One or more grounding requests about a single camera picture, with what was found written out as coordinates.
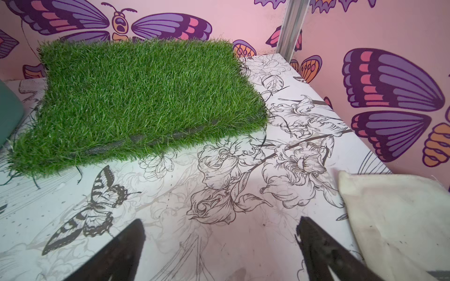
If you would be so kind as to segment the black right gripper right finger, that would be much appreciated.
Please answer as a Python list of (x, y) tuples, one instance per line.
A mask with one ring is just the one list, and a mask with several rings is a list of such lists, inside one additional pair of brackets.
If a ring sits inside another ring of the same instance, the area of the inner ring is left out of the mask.
[(311, 281), (381, 280), (309, 217), (301, 217), (296, 238)]

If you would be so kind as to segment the cream work glove right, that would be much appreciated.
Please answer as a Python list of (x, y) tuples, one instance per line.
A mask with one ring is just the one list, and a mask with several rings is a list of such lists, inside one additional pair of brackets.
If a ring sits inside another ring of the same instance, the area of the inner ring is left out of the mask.
[(339, 192), (367, 266), (385, 281), (450, 278), (450, 193), (412, 175), (339, 172)]

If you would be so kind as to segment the green artificial grass mat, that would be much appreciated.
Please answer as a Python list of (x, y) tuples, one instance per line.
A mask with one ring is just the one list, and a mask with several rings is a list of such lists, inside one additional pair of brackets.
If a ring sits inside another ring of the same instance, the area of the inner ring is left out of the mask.
[(9, 149), (10, 169), (24, 176), (145, 158), (268, 122), (227, 41), (53, 41), (39, 54), (45, 93)]

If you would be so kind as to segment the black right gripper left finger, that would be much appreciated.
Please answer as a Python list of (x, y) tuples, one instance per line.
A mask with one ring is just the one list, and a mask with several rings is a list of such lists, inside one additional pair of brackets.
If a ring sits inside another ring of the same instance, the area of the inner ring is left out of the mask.
[(140, 219), (134, 220), (67, 281), (133, 281), (145, 242)]

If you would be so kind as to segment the mint green trash bin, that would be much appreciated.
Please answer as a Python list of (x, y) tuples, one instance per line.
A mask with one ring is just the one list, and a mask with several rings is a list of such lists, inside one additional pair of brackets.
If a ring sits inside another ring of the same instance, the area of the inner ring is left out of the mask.
[(24, 108), (16, 94), (1, 81), (1, 100), (0, 100), (0, 118), (1, 118), (1, 137), (0, 145), (6, 143), (7, 139), (19, 125), (24, 115)]

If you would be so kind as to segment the aluminium frame post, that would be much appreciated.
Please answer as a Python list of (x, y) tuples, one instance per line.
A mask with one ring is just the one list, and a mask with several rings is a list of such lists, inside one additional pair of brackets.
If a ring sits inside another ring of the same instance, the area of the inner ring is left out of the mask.
[(308, 13), (308, 0), (290, 0), (280, 30), (276, 53), (289, 62), (295, 53), (295, 46)]

